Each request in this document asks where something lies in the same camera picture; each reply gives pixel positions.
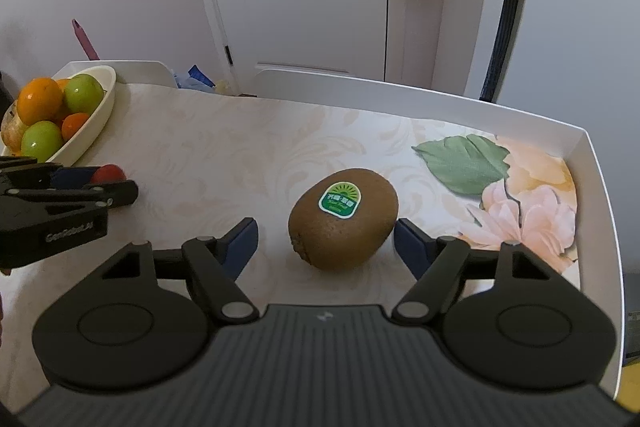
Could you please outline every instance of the brown kiwi fruit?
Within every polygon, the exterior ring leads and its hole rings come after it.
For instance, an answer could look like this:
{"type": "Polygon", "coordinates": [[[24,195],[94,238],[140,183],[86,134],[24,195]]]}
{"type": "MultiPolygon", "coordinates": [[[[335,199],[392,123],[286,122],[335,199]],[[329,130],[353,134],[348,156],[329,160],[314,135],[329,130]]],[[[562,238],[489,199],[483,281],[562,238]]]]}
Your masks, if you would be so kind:
{"type": "Polygon", "coordinates": [[[300,197],[289,216],[289,237],[293,249],[309,264],[321,270],[346,270],[376,253],[397,217],[398,195],[391,183],[369,169],[347,169],[331,174],[300,197]],[[319,206],[327,189],[338,182],[360,190],[360,201],[348,219],[319,206]]]}

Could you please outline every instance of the pink handle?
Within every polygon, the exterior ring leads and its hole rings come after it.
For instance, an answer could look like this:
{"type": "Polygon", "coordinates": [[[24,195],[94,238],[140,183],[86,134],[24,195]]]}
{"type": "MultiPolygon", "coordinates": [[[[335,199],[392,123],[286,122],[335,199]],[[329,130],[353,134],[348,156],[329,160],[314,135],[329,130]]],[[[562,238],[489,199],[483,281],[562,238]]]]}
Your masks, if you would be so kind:
{"type": "Polygon", "coordinates": [[[75,19],[72,19],[71,25],[74,27],[76,38],[78,39],[78,42],[80,42],[82,49],[84,49],[84,52],[86,53],[87,58],[89,60],[100,60],[100,58],[98,57],[98,54],[94,50],[94,47],[91,45],[91,41],[89,40],[89,37],[86,36],[86,33],[82,29],[82,26],[78,24],[78,21],[76,21],[75,19]]]}

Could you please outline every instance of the kiwi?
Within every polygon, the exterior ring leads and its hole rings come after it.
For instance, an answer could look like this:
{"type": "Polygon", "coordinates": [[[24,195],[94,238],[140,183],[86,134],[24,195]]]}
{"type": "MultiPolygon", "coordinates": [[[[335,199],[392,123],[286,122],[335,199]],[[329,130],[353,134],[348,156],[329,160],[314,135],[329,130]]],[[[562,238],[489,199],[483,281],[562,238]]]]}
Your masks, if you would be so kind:
{"type": "Polygon", "coordinates": [[[309,264],[346,270],[376,253],[397,217],[398,195],[391,183],[368,169],[347,169],[300,197],[289,216],[289,237],[309,264]]]}

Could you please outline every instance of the white bowl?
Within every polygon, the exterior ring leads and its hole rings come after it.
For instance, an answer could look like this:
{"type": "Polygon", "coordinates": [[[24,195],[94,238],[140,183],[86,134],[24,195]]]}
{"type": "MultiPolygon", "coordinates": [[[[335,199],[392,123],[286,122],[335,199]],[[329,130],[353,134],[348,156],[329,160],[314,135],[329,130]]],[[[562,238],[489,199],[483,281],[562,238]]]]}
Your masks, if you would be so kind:
{"type": "MultiPolygon", "coordinates": [[[[93,68],[88,68],[76,74],[80,73],[90,74],[95,80],[100,82],[102,89],[105,90],[105,94],[100,105],[89,117],[89,120],[84,122],[84,125],[74,134],[71,140],[66,142],[58,152],[47,160],[53,163],[60,163],[65,167],[70,167],[76,163],[80,156],[91,147],[91,144],[98,137],[107,120],[109,120],[109,116],[113,110],[115,97],[114,88],[116,84],[115,70],[110,66],[94,66],[93,68]]],[[[4,144],[2,145],[2,156],[11,156],[12,153],[9,147],[5,147],[4,144]]]]}

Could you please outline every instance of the door hinge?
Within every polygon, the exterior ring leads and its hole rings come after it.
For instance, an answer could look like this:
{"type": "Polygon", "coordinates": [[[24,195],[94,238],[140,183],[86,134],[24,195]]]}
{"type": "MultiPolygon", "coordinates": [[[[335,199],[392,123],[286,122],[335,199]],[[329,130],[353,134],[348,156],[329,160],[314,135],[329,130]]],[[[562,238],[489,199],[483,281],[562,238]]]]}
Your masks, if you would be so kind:
{"type": "Polygon", "coordinates": [[[231,51],[229,50],[229,46],[225,46],[226,60],[229,61],[229,66],[233,66],[234,60],[231,58],[231,51]]]}

